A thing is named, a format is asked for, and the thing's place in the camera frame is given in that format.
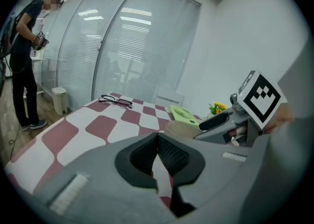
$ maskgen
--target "black t-shirt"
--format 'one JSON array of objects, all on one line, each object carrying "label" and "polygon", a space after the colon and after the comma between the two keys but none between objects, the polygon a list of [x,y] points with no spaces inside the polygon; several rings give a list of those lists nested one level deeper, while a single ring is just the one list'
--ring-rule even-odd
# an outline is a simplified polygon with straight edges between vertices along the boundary
[{"label": "black t-shirt", "polygon": [[[23,14],[26,13],[31,17],[31,20],[27,24],[27,27],[30,31],[32,31],[36,23],[36,19],[40,14],[43,4],[44,4],[43,0],[34,0],[20,15],[21,18]],[[25,39],[21,35],[17,36],[13,48],[11,50],[10,65],[12,69],[19,68],[20,66],[23,67],[27,63],[30,56],[29,54],[31,45],[32,42],[30,40]]]}]

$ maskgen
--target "floor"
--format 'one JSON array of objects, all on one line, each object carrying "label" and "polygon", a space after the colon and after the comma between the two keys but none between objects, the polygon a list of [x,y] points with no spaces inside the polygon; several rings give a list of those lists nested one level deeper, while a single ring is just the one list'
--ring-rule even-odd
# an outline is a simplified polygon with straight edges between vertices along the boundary
[{"label": "floor", "polygon": [[14,140],[17,133],[18,137],[15,142],[12,156],[14,156],[39,133],[63,117],[55,112],[52,98],[47,94],[37,96],[37,112],[40,119],[47,120],[47,125],[44,128],[37,130],[28,129],[25,132],[21,129],[19,130],[19,122],[15,116],[12,99],[12,80],[6,80],[2,97],[0,97],[0,162],[3,167],[10,160],[13,144],[10,145],[9,141]]}]

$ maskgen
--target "white trash can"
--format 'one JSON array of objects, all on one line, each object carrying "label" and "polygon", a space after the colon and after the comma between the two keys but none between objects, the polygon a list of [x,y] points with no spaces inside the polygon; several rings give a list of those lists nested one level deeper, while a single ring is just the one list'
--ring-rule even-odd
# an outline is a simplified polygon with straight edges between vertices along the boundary
[{"label": "white trash can", "polygon": [[56,87],[52,89],[52,98],[55,112],[62,116],[63,112],[68,112],[67,104],[67,90],[62,87]]}]

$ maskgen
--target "green fan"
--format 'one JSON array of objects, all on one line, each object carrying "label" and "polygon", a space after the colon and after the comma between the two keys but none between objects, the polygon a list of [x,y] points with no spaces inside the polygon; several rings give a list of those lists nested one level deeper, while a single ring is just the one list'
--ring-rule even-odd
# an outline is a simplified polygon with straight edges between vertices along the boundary
[{"label": "green fan", "polygon": [[183,109],[179,106],[170,105],[170,111],[177,121],[182,121],[184,123],[199,125],[200,123],[196,118],[186,109]]}]

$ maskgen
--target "window blind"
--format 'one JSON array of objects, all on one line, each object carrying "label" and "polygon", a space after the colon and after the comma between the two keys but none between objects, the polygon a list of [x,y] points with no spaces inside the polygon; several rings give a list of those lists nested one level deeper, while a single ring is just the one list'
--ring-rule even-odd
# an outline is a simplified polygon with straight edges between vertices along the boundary
[{"label": "window blind", "polygon": [[57,85],[67,90],[68,106],[91,101],[101,41],[124,0],[83,0],[65,31],[57,63]]},{"label": "window blind", "polygon": [[175,90],[200,5],[192,0],[126,0],[104,39],[93,98],[116,92],[153,102]]},{"label": "window blind", "polygon": [[72,15],[81,1],[82,0],[69,0],[65,2],[60,10],[54,12],[53,16],[55,15],[56,17],[51,25],[50,31],[48,31],[48,26],[44,26],[44,29],[47,30],[45,35],[49,40],[49,44],[44,49],[43,58],[45,60],[42,62],[41,86],[42,89],[50,95],[52,95],[51,89],[55,87],[55,71],[62,38]]}]

